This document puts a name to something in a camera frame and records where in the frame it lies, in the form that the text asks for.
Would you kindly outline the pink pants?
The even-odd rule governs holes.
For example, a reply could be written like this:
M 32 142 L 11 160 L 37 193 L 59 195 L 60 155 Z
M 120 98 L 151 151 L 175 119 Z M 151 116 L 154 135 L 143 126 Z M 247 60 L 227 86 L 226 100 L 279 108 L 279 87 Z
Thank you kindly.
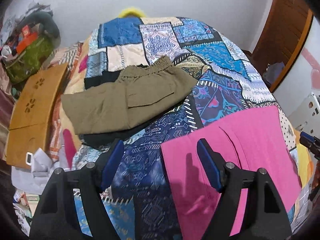
M 244 170 L 263 167 L 271 176 L 290 210 L 301 183 L 281 130 L 285 116 L 276 106 L 242 110 L 225 116 L 188 135 L 161 144 L 183 239 L 201 239 L 216 210 L 220 194 L 210 186 L 197 155 L 197 142 L 204 138 L 225 161 Z

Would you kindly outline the white sewing machine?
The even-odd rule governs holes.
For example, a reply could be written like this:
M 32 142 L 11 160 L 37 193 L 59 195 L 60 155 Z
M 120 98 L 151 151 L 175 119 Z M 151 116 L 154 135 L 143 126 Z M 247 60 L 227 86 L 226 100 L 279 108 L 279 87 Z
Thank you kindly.
M 295 130 L 319 138 L 319 95 L 312 91 L 289 116 L 289 120 Z

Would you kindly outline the white crumpled paper bag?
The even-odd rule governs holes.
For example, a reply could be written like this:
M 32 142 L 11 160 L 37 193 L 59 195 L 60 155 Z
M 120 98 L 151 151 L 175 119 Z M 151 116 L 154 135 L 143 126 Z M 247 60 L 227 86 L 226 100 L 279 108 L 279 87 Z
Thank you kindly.
M 61 167 L 64 170 L 69 170 L 64 148 L 59 153 L 62 155 L 59 156 L 58 161 L 54 162 L 42 148 L 38 148 L 33 154 L 28 152 L 26 158 L 31 157 L 31 162 L 28 166 L 30 169 L 26 170 L 12 166 L 12 185 L 26 193 L 41 195 L 56 168 Z

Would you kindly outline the brown cardboard box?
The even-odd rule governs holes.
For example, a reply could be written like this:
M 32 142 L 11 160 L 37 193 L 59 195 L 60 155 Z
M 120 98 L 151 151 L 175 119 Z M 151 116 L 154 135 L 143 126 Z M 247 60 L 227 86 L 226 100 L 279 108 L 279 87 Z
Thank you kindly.
M 67 74 L 67 63 L 55 65 L 29 77 L 16 102 L 6 148 L 8 165 L 30 169 L 27 153 L 46 151 L 53 105 Z

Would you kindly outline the blue patchwork bedspread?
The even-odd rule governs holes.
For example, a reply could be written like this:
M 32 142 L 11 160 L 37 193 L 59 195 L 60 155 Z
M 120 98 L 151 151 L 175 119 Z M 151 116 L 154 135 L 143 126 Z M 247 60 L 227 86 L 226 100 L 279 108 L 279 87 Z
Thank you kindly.
M 145 68 L 160 57 L 197 80 L 185 102 L 130 130 L 76 135 L 57 101 L 50 155 L 82 168 L 106 152 L 116 138 L 127 153 L 114 185 L 102 194 L 121 239 L 181 239 L 177 214 L 160 163 L 160 144 L 189 134 L 229 114 L 276 106 L 260 74 L 241 49 L 211 26 L 191 18 L 116 18 L 95 29 L 84 43 L 59 50 L 68 63 L 65 94 L 114 81 L 130 65 Z

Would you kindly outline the brown wooden door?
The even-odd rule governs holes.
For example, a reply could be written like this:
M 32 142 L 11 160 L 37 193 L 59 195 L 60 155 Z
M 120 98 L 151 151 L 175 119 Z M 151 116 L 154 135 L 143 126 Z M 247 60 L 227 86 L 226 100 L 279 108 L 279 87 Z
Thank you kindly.
M 252 91 L 274 92 L 287 76 L 306 42 L 313 13 L 305 0 L 272 0 L 253 51 L 244 50 L 258 71 Z

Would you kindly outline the olive green folded pants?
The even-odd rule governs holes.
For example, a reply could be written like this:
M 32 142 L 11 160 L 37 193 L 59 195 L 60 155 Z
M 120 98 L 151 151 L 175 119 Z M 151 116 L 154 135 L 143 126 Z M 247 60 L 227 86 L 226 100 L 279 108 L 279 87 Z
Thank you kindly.
M 115 82 L 61 96 L 74 133 L 99 134 L 134 128 L 184 100 L 197 80 L 167 56 L 145 68 L 128 66 Z

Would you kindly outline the green patterned bag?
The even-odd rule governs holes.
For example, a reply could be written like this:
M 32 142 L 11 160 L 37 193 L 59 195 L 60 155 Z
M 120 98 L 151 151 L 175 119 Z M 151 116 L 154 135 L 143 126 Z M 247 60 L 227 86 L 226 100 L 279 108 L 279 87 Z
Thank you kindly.
M 10 82 L 15 85 L 36 74 L 53 50 L 51 39 L 40 35 L 18 57 L 4 64 Z

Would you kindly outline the orange box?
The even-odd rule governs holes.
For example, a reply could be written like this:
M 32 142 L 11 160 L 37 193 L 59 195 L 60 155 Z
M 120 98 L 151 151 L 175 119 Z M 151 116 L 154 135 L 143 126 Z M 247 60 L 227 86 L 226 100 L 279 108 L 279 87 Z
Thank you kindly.
M 17 53 L 21 54 L 27 46 L 37 40 L 38 36 L 38 33 L 32 31 L 29 25 L 25 25 L 19 34 L 18 45 L 16 47 Z

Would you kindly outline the grey neck pillow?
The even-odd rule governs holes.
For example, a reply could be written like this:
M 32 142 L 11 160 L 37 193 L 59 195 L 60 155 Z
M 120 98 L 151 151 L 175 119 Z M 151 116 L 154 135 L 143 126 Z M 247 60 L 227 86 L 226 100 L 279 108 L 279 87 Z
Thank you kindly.
M 53 38 L 58 38 L 60 36 L 60 31 L 54 22 L 52 15 L 48 12 L 36 11 L 31 13 L 20 22 L 20 24 L 17 26 L 17 29 L 22 30 L 24 26 L 30 24 L 38 24 L 39 33 L 47 33 Z

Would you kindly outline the yellow fuzzy object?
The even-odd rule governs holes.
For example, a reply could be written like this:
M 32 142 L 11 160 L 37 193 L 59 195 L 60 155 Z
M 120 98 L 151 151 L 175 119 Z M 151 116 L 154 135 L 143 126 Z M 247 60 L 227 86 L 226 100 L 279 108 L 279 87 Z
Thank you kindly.
M 129 7 L 129 8 L 123 9 L 118 15 L 118 18 L 127 18 L 127 17 L 142 18 L 142 17 L 146 17 L 146 14 L 139 8 Z

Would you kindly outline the pink heart wall decoration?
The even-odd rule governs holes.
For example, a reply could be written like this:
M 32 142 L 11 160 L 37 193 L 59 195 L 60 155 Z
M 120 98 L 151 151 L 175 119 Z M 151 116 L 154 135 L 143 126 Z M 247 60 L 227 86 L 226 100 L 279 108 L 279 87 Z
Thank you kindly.
M 314 56 L 308 51 L 307 48 L 303 48 L 301 55 L 306 59 L 308 64 L 310 64 L 311 70 L 311 87 L 312 89 L 320 89 L 320 73 L 319 73 L 319 62 L 314 58 Z

